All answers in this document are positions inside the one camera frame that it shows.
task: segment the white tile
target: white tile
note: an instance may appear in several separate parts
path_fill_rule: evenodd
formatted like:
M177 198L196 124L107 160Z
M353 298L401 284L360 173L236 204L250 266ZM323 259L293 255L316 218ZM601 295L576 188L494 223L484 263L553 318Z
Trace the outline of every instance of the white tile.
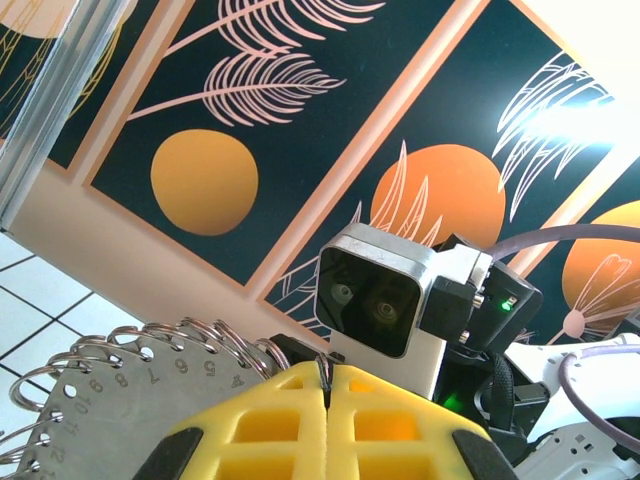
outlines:
M89 293L89 289L41 258L0 272L0 285L54 317Z
M78 338L78 335L68 328L53 323L7 355L2 363L22 375L43 366L56 353L68 351ZM55 385L55 380L48 375L34 377L33 381L48 390Z
M38 419L38 414L23 410L13 404L9 399L9 388L18 377L12 375L6 370L0 368L0 431L4 430L5 434L9 434L19 428L34 423ZM39 403L47 401L47 394L37 388L24 383L21 391L31 400ZM9 440L0 446L0 453L7 452L16 447L24 445L29 439L30 432L24 433L13 440ZM0 465L0 477L15 472L15 465Z
M60 321L82 335L107 335L117 327L143 325L135 317L95 293L60 317Z
M24 260L30 255L29 250L18 245L7 235L0 234L0 268Z
M0 290L0 355L13 348L51 319L32 306Z

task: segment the black camera face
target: black camera face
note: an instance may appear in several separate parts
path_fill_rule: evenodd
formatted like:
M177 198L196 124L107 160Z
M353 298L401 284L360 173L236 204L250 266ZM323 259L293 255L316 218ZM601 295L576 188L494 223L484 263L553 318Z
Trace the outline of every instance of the black camera face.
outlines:
M404 355L420 296L415 280L383 265L336 248L320 256L318 320L389 357Z

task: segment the yellow foam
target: yellow foam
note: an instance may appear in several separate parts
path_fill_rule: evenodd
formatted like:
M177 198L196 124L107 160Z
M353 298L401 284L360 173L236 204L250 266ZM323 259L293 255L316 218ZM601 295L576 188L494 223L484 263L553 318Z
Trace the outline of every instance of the yellow foam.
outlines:
M472 480L451 433L481 427L355 367L315 362L176 426L204 436L181 480Z

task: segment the grout line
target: grout line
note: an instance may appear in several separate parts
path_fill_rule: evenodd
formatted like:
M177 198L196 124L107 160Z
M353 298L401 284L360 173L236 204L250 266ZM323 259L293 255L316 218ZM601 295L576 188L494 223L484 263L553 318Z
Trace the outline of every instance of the grout line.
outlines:
M7 350L5 353L3 353L2 355L0 355L0 360L5 359L8 355L12 354L13 352L15 352L18 348L20 348L22 345L24 345L25 343L27 343L29 340L31 340L33 337L35 337L37 334L39 334L40 332L42 332L45 328L47 328L48 326L52 325L53 323L55 323L55 320L50 320L47 323L45 323L42 327L40 327L38 330L36 330L35 332L33 332L31 335L29 335L27 338L25 338L24 340L16 343L13 347L11 347L9 350Z
M22 298L20 295L17 295L15 293L13 293L11 290L9 290L8 288L3 287L2 285L0 285L0 290L4 290L5 292L7 292L9 295L12 295L13 297L17 298L18 300L26 303L27 305L29 305L31 308L37 310L38 312L42 313L43 315L46 315L47 317L49 317L51 320L53 320L53 316L48 314L47 312L45 312L44 310L42 310L40 307L36 307L33 303L25 300L24 298Z
M6 370L7 372L9 372L12 375L15 375L16 377L20 377L22 378L22 375L20 375L18 372L16 372L13 368L9 368L6 365L3 365L0 363L0 368L2 368L3 370ZM46 388L44 388L42 385L38 385L36 382L34 382L33 380L27 380L27 383L29 385L31 385L32 387L37 388L38 390L42 390L44 393L46 393L47 395L51 395L51 392L49 390L47 390Z
M56 315L55 318L56 320L60 320L61 317L65 316L67 313L69 313L71 310L73 310L74 308L76 308L77 306L79 306L82 302L84 302L86 299L88 299L91 295L93 295L93 292L89 292L87 293L84 297L82 297L80 300L78 300L77 302L73 303L69 308L67 308L66 310L64 310L62 313L59 313L58 315Z
M56 323L62 325L64 328L66 328L67 330L71 330L73 333L75 333L76 335L80 336L80 337L84 337L84 335L82 333L80 333L79 331L77 331L75 328L71 328L69 325L67 325L66 323L64 323L62 320L60 320L59 318L56 318L54 320Z
M10 268L17 267L17 266L18 266L18 265L20 265L21 263L24 263L24 262L26 262L27 260L31 260L32 258L36 258L36 256L32 254L32 255L29 255L29 256L28 256L28 257L26 257L26 258L23 258L22 260L18 260L17 262L14 262L14 263L12 263L12 264L10 264L10 265L6 265L6 266L4 266L4 267L0 268L0 272L4 272L5 270L9 270Z

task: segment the wall mural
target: wall mural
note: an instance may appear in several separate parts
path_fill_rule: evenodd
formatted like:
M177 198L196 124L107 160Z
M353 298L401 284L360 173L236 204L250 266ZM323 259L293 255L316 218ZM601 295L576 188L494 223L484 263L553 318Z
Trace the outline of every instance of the wall mural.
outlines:
M196 1L92 187L246 283L451 3Z
M68 167L157 0L131 0L49 157ZM0 0L0 138L6 138L76 0Z
M267 301L328 338L313 312L317 253L349 222L428 246L455 232L487 247L539 228L597 165L615 158L612 144L625 141L616 106L513 5L491 3ZM614 188L603 187L583 222L638 226L640 202L619 206L638 198L637 163ZM559 244L528 277L545 301L519 340L602 338L640 306L638 255L627 242Z

